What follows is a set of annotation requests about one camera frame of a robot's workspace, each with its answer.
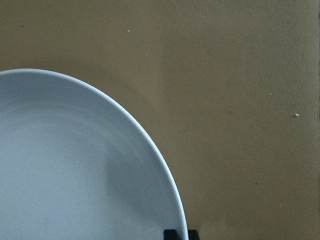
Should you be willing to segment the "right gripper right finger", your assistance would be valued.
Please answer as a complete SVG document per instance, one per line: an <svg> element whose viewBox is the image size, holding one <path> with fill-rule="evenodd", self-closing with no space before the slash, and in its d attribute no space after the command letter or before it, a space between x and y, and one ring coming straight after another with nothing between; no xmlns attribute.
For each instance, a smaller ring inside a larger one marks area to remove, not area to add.
<svg viewBox="0 0 320 240"><path fill-rule="evenodd" d="M188 230L188 239L189 240L200 240L199 233L195 229Z"/></svg>

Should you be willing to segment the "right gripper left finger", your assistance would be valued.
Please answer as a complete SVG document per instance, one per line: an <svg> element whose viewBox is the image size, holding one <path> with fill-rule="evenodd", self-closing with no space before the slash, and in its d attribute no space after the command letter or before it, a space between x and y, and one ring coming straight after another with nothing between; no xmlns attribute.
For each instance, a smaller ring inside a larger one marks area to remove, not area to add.
<svg viewBox="0 0 320 240"><path fill-rule="evenodd" d="M175 229L165 229L163 231L164 240L178 240L178 232Z"/></svg>

